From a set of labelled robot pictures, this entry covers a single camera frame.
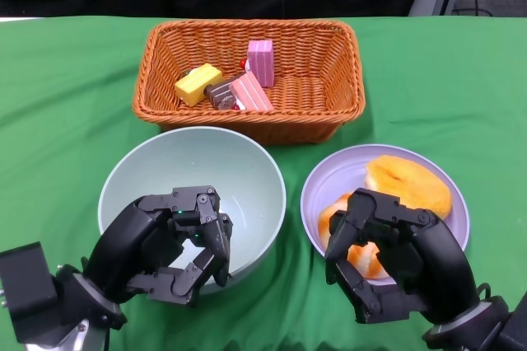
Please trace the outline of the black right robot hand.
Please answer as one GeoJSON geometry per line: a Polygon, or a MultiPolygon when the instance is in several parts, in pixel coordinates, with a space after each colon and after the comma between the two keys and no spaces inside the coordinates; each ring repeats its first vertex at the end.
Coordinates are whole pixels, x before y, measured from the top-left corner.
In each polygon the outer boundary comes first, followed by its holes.
{"type": "Polygon", "coordinates": [[[408,319],[451,321],[479,302],[469,262],[446,224],[431,210],[408,208],[398,197],[363,188],[329,221],[326,281],[337,283],[360,324],[408,319]],[[374,243],[378,261],[395,281],[370,283],[347,259],[351,246],[374,243]]]}

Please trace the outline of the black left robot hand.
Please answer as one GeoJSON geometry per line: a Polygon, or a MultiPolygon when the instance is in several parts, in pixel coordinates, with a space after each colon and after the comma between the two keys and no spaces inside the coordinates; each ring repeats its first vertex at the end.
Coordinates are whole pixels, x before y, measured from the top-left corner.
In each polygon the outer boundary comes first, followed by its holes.
{"type": "Polygon", "coordinates": [[[192,305],[210,278],[226,285],[232,228],[210,185],[145,195],[106,228],[83,275],[115,303],[145,293],[153,300],[192,305]]]}

